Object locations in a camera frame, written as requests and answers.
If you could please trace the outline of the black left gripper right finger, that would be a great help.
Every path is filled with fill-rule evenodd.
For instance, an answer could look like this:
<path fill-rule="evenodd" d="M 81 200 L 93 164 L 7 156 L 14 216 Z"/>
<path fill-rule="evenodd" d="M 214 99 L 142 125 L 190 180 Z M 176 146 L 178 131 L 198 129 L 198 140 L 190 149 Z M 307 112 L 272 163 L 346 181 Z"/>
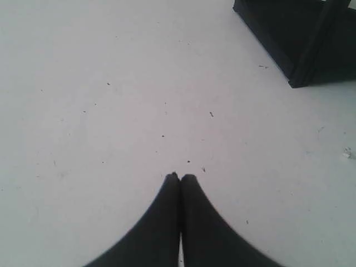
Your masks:
<path fill-rule="evenodd" d="M 237 234 L 215 210 L 195 175 L 180 182 L 185 266 L 280 266 Z"/>

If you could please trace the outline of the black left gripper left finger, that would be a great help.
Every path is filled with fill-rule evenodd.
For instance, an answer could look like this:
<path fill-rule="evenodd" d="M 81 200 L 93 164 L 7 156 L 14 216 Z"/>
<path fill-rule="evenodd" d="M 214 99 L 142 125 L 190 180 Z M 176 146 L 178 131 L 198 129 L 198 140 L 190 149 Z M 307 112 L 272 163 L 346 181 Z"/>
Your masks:
<path fill-rule="evenodd" d="M 172 172 L 133 228 L 87 266 L 178 266 L 179 215 L 180 179 Z"/>

